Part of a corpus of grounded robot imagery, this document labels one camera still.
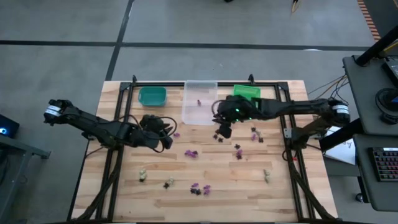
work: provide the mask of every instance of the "purple object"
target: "purple object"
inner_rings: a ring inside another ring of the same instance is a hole
[[[191,151],[191,150],[186,150],[184,153],[186,156],[190,156],[192,158],[196,158],[198,156],[198,152],[197,151]]]

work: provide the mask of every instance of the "green bowl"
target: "green bowl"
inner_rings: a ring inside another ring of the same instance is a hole
[[[144,106],[164,106],[166,96],[166,88],[146,86],[139,91],[138,100]]]
[[[234,85],[234,95],[241,95],[246,99],[251,100],[252,97],[260,98],[261,90],[257,87]]]

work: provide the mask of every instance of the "blue light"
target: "blue light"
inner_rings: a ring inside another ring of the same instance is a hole
[[[0,134],[7,134],[7,129],[0,128]]]

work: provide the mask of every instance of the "teal bowl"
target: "teal bowl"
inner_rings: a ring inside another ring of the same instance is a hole
[[[166,96],[166,88],[146,86],[139,91],[138,100],[144,106],[164,106]]]

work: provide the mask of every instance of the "black floor stripe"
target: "black floor stripe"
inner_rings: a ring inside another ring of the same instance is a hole
[[[0,40],[0,45],[113,47],[115,42]]]
[[[129,22],[130,12],[131,12],[131,8],[132,8],[133,2],[134,2],[134,0],[129,0],[129,2],[127,4],[126,12],[124,12],[122,25],[120,26],[118,39],[117,39],[116,46],[115,46],[115,48],[113,50],[113,53],[112,53],[112,57],[111,57],[111,61],[109,63],[108,71],[106,72],[105,81],[112,80],[114,68],[116,66],[116,61],[118,60],[120,47],[122,45],[122,41],[123,41],[123,38],[124,38],[124,33],[126,33],[127,23]]]
[[[196,43],[122,43],[122,47],[188,48],[188,49],[259,49],[259,50],[337,50],[365,51],[368,47],[266,44],[196,44]]]

